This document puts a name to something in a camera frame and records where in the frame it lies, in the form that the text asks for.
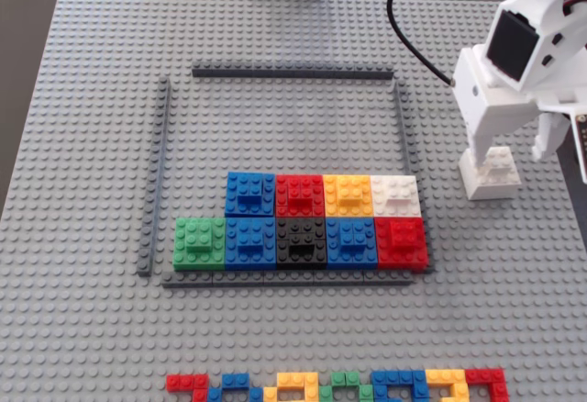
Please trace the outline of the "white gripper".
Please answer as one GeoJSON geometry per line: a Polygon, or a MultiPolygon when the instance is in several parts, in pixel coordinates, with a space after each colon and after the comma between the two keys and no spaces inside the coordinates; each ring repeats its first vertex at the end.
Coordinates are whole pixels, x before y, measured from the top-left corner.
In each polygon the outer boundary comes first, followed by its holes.
{"type": "Polygon", "coordinates": [[[547,159],[568,134],[567,114],[586,112],[586,0],[502,2],[485,48],[463,49],[453,79],[475,167],[484,164],[494,137],[539,115],[537,101],[562,112],[538,117],[532,156],[547,159]]]}

